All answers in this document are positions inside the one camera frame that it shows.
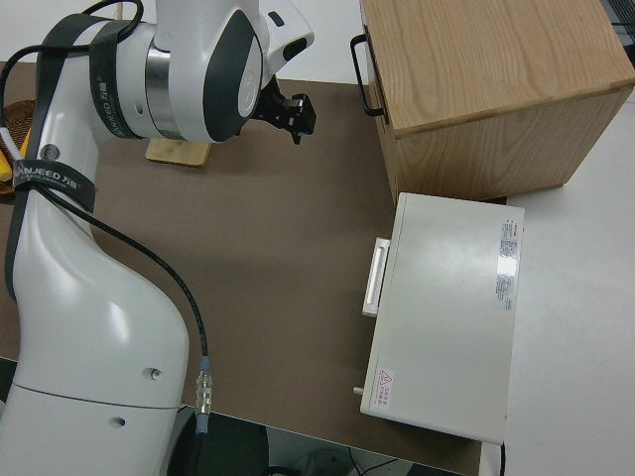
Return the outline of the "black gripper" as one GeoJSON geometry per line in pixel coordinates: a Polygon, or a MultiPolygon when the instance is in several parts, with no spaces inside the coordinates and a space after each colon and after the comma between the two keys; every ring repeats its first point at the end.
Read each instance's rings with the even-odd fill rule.
{"type": "Polygon", "coordinates": [[[300,145],[302,135],[312,135],[315,130],[317,114],[311,99],[306,94],[295,94],[294,113],[286,104],[287,98],[282,94],[276,75],[273,75],[260,91],[255,107],[255,119],[265,121],[279,129],[288,130],[293,143],[300,145]]]}

